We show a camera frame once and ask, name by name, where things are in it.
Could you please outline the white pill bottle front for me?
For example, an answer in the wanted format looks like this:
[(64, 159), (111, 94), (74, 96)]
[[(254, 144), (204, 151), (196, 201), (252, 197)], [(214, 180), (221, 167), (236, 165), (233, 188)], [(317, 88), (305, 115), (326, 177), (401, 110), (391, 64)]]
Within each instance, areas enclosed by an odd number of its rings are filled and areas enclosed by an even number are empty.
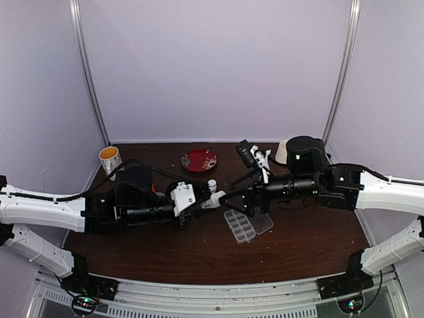
[(201, 204), (202, 209), (216, 209), (221, 206), (219, 203), (220, 198), (225, 196), (225, 191), (221, 190), (211, 194), (211, 197)]

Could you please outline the white pill bottle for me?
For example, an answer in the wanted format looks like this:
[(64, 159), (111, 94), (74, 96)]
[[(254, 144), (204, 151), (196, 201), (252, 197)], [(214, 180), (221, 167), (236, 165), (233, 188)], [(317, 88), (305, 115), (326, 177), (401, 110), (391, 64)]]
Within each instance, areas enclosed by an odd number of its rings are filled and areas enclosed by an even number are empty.
[(215, 193), (217, 191), (217, 181), (216, 180), (210, 179), (208, 181), (208, 186), (209, 186), (211, 193)]
[(225, 196), (225, 191), (221, 190), (211, 194), (211, 197), (201, 204), (202, 209), (216, 209), (221, 206), (219, 203), (220, 198)]

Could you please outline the clear plastic pill organizer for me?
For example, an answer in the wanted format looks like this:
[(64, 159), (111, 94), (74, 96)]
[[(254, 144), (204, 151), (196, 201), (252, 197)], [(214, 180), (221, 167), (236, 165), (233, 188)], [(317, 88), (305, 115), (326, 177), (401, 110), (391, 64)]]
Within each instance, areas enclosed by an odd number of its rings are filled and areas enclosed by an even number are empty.
[(239, 244), (250, 243), (256, 236), (262, 235), (274, 227), (274, 222), (268, 214), (247, 217), (231, 209), (224, 212), (223, 216), (236, 242)]

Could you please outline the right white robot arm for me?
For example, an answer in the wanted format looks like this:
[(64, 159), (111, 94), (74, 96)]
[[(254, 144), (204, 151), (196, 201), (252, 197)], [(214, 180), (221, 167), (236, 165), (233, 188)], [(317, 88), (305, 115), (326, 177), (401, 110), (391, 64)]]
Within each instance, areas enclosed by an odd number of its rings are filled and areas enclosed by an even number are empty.
[(350, 256), (339, 280), (344, 292), (354, 292), (365, 277), (423, 249), (423, 182), (384, 176), (358, 164), (328, 164), (323, 141), (311, 136), (288, 140), (288, 172), (281, 175), (273, 174), (266, 153), (246, 140), (236, 150), (245, 166), (262, 176), (247, 188), (224, 195), (219, 203), (246, 216), (267, 213), (273, 201), (308, 198), (331, 209), (383, 209), (416, 216), (404, 230)]

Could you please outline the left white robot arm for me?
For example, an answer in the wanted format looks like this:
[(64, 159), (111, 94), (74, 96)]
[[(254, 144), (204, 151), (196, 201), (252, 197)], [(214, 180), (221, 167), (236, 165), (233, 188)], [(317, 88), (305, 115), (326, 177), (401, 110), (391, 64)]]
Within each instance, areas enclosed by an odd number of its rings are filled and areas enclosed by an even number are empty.
[(107, 193), (43, 195), (25, 191), (1, 177), (1, 244), (70, 282), (81, 294), (95, 289), (85, 257), (62, 250), (28, 229), (42, 225), (76, 233), (109, 234), (147, 223), (175, 222), (184, 227), (198, 209), (214, 209), (225, 193), (216, 182), (179, 181), (167, 193), (154, 190), (152, 172), (141, 166), (119, 170)]

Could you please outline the white pill bottle rear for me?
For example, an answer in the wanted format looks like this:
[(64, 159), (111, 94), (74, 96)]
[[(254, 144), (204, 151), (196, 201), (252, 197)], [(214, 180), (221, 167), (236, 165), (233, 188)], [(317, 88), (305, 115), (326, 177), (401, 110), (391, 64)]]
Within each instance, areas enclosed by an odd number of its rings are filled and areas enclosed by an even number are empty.
[(210, 179), (208, 181), (208, 186), (209, 186), (211, 193), (215, 193), (217, 191), (217, 181), (216, 180)]

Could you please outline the red floral plate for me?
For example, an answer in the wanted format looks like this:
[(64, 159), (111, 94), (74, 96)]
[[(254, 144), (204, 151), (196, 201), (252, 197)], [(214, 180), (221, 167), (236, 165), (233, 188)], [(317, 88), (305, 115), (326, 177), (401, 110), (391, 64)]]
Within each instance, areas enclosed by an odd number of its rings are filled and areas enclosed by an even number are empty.
[(217, 156), (209, 149), (193, 149), (186, 152), (180, 162), (187, 171), (201, 173), (209, 171), (216, 166)]

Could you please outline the cream textured mug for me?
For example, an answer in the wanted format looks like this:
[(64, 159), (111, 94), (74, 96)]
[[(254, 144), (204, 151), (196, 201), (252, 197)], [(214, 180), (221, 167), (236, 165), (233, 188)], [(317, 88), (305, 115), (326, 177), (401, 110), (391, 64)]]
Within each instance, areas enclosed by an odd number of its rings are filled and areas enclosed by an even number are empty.
[(275, 161), (279, 164), (287, 164), (288, 159), (288, 152), (286, 149), (286, 144), (288, 143), (288, 140), (282, 140), (280, 141), (278, 148), (275, 153)]

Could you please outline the yellow interior floral mug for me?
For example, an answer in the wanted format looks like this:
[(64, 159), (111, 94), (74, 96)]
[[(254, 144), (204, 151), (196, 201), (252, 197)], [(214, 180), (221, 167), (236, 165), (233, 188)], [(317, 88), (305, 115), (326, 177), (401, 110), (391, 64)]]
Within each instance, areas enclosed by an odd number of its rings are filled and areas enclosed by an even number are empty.
[(122, 163), (119, 149), (115, 146), (108, 146), (102, 149), (99, 153), (99, 159), (101, 161), (103, 171), (107, 176), (109, 176), (111, 172)]

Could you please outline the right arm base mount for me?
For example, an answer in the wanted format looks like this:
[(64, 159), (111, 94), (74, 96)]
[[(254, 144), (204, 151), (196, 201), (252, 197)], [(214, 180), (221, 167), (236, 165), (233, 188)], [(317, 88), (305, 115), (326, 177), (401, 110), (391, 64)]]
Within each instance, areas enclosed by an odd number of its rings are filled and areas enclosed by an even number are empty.
[(321, 299), (358, 293), (374, 286), (373, 275), (362, 270), (361, 258), (364, 250), (350, 255), (344, 274), (317, 280)]

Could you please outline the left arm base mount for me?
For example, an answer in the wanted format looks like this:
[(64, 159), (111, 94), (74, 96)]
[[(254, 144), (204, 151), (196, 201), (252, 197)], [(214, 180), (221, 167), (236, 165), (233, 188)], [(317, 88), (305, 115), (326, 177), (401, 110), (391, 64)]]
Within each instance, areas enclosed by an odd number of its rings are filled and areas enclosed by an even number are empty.
[(71, 255), (74, 261), (71, 274), (60, 279), (61, 288), (76, 294), (113, 301), (119, 287), (118, 281), (91, 275), (87, 259), (76, 252)]

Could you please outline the front aluminium rail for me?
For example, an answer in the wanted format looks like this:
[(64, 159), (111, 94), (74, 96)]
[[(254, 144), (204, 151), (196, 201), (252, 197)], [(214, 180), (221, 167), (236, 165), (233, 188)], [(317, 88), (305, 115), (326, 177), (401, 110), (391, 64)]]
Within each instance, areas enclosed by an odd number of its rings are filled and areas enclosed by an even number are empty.
[(316, 279), (243, 285), (176, 285), (119, 280), (114, 300), (94, 317), (346, 317), (343, 306), (364, 298), (359, 317), (411, 317), (396, 273), (360, 293), (323, 299)]

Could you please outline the right aluminium frame post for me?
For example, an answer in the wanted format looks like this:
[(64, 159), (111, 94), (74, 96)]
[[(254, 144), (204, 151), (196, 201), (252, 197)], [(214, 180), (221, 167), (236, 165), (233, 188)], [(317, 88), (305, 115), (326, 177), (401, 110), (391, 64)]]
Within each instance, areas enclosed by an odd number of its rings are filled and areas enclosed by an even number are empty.
[(325, 129), (323, 132), (323, 142), (325, 145), (328, 145), (329, 143), (329, 139), (331, 137), (331, 133), (335, 125), (337, 113), (338, 113), (341, 100), (343, 97), (343, 92), (344, 92), (347, 77), (348, 77), (348, 70), (351, 65), (352, 56), (354, 53), (354, 48), (355, 48), (358, 29), (359, 29), (360, 8), (361, 8), (360, 0), (352, 0), (350, 2), (350, 11), (348, 14), (346, 36), (345, 36), (343, 54), (341, 58), (341, 64), (339, 68), (339, 74), (337, 77), (337, 82), (336, 82), (336, 86), (335, 86), (335, 90), (334, 90), (334, 94), (333, 94), (333, 98), (331, 102), (329, 116), (327, 117), (327, 123), (325, 125)]

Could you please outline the aluminium frame post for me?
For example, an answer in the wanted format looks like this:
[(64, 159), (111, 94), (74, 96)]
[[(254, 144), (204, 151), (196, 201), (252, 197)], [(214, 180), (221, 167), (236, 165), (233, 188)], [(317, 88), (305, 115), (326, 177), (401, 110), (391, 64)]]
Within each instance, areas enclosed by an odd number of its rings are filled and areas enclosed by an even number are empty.
[(105, 126), (105, 121), (103, 118), (103, 114), (100, 109), (99, 100), (98, 100), (97, 92), (95, 89), (93, 75), (92, 75), (92, 71), (91, 71), (91, 67), (89, 63), (89, 56), (87, 52), (87, 46), (85, 43), (83, 23), (81, 18), (80, 2), (78, 0), (69, 0), (69, 6), (70, 6), (71, 20), (72, 20), (72, 24), (73, 24), (74, 32), (76, 36), (81, 69), (83, 72), (83, 80), (87, 90), (91, 109), (93, 111), (93, 116), (94, 116), (97, 128), (99, 129), (101, 139), (104, 145), (110, 146), (111, 141), (109, 139), (109, 135), (107, 133), (107, 129)]
[(329, 139), (331, 137), (331, 133), (335, 125), (337, 113), (338, 113), (341, 100), (343, 97), (343, 92), (344, 92), (347, 77), (348, 77), (348, 70), (351, 65), (352, 56), (354, 53), (354, 48), (355, 48), (358, 29), (359, 29), (360, 8), (361, 8), (360, 0), (352, 0), (350, 2), (350, 11), (348, 14), (346, 36), (345, 36), (343, 54), (341, 58), (341, 64), (339, 68), (339, 74), (337, 77), (337, 82), (336, 82), (336, 86), (335, 86), (335, 90), (334, 90), (334, 94), (333, 94), (333, 98), (331, 102), (329, 116), (327, 117), (327, 123), (325, 125), (325, 129), (323, 132), (323, 142), (325, 145), (328, 145), (329, 143)]

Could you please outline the left aluminium frame post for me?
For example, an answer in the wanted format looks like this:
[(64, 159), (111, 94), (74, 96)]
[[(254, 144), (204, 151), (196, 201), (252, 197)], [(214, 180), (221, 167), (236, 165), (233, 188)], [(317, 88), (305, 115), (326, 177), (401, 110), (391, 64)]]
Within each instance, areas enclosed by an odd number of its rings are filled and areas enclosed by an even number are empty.
[(95, 89), (93, 75), (92, 75), (92, 71), (91, 71), (91, 67), (89, 63), (89, 56), (87, 52), (87, 46), (85, 43), (83, 23), (81, 18), (80, 2), (78, 0), (69, 0), (69, 6), (70, 6), (71, 20), (72, 20), (72, 24), (73, 24), (74, 32), (76, 36), (81, 69), (83, 72), (83, 80), (87, 90), (91, 109), (93, 111), (93, 116), (94, 116), (97, 128), (99, 129), (101, 139), (104, 145), (110, 146), (111, 141), (109, 139), (109, 135), (107, 133), (107, 129), (105, 126), (105, 121), (103, 118), (103, 114), (100, 109), (99, 100), (98, 100), (97, 92)]

